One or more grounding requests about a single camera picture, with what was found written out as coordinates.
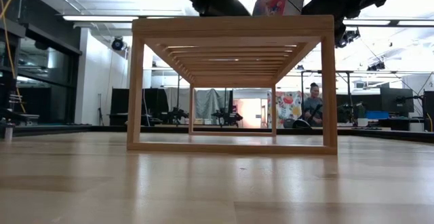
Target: fluorescent light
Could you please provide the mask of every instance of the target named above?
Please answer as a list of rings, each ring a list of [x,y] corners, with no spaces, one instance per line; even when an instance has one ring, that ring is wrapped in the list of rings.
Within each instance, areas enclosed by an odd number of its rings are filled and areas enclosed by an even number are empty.
[[[434,20],[405,20],[399,21],[398,25],[406,26],[434,26]]]
[[[344,20],[345,25],[353,26],[376,26],[376,25],[388,25],[390,20]]]
[[[165,17],[165,16],[149,16],[149,17],[146,17],[146,18],[153,19],[153,18],[175,18],[175,17],[173,17],[173,16],[169,16],[169,17]]]
[[[348,26],[345,30],[346,31],[357,31],[357,27]]]
[[[149,67],[144,68],[144,71],[173,71],[173,68],[170,67]]]
[[[68,21],[82,22],[132,22],[137,16],[63,16]]]

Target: window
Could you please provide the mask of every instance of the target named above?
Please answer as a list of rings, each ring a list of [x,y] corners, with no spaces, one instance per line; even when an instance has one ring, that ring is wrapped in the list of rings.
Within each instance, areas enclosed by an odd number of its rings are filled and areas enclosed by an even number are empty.
[[[71,100],[74,89],[18,76],[17,86],[22,95],[24,108],[29,115],[39,115],[39,124],[71,122]]]
[[[12,58],[15,55],[15,46],[10,45]],[[0,67],[11,67],[9,56],[7,55],[6,43],[4,41],[0,41]]]
[[[21,40],[19,72],[37,75],[53,82],[72,83],[72,69],[72,60],[69,55],[29,38]]]

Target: black baseboard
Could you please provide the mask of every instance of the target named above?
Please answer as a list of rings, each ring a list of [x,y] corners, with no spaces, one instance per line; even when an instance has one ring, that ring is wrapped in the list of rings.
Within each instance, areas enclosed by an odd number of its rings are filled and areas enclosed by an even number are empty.
[[[39,136],[49,134],[90,132],[91,128],[91,126],[19,126],[14,128],[13,136]]]
[[[141,127],[142,133],[189,133],[185,127]],[[245,128],[196,128],[197,132],[271,132],[270,129]],[[38,136],[48,134],[67,134],[76,132],[127,132],[126,126],[25,126],[14,128],[14,136]],[[322,135],[323,130],[277,129],[278,135]],[[405,132],[386,130],[338,130],[340,136],[365,136],[371,138],[412,141],[419,143],[434,143],[434,133]]]
[[[126,132],[126,126],[92,126],[92,132]],[[142,133],[189,133],[185,127],[141,127]],[[245,128],[195,128],[197,132],[271,132],[271,129],[245,129]],[[322,135],[323,130],[312,129],[277,129],[278,135]],[[386,130],[338,130],[339,136],[365,136],[372,138],[412,141],[419,143],[434,143],[434,133],[405,132]]]

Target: woman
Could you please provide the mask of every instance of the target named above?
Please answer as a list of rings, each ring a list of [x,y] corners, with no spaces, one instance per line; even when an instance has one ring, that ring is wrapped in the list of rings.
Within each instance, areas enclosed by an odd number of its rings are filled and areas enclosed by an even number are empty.
[[[311,84],[311,96],[304,100],[304,111],[306,111],[304,112],[304,118],[308,120],[317,106],[322,104],[323,100],[319,97],[319,86],[314,82]],[[322,112],[323,109],[321,107],[312,119],[312,127],[321,127],[323,125],[323,120],[321,119]]]

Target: colorful poster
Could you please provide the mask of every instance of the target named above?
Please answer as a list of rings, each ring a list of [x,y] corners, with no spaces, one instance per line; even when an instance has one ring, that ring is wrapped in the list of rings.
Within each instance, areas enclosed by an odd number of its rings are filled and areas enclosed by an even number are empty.
[[[277,128],[283,128],[286,119],[298,119],[301,114],[301,92],[276,92]],[[268,122],[271,128],[271,92],[268,93]]]

